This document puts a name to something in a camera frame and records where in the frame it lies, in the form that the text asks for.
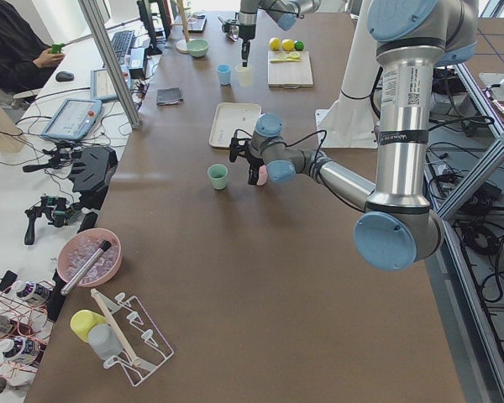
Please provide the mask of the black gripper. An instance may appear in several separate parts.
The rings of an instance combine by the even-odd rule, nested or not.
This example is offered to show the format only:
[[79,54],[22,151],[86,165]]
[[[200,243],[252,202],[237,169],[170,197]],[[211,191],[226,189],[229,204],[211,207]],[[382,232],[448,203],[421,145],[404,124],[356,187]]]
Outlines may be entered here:
[[238,129],[235,129],[230,139],[229,161],[234,163],[238,157],[245,158],[249,162],[248,184],[256,186],[260,177],[260,167],[264,165],[264,161],[253,155],[250,150],[251,140],[240,139],[238,137],[238,131]]
[[243,40],[241,47],[242,66],[249,64],[250,40],[255,38],[256,34],[256,13],[250,11],[239,11],[234,19],[238,21],[239,38]]

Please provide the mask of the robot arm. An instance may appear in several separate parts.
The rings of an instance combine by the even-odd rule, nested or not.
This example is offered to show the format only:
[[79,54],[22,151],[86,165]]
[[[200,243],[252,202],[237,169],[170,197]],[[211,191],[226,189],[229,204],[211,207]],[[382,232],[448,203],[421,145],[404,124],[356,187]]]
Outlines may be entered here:
[[320,5],[320,0],[242,0],[236,18],[220,19],[220,21],[225,34],[231,35],[236,33],[237,37],[242,39],[242,66],[247,67],[249,63],[250,41],[255,38],[257,16],[260,9],[264,10],[282,30],[288,30],[299,18],[303,18],[305,14],[315,13]]
[[247,139],[234,137],[229,158],[249,162],[249,183],[260,168],[274,182],[305,174],[361,212],[354,227],[360,255],[382,270],[400,270],[433,254],[444,227],[423,196],[433,71],[468,60],[476,45],[475,1],[371,1],[359,26],[376,42],[382,69],[377,172],[368,181],[321,149],[293,149],[282,122],[262,114]]

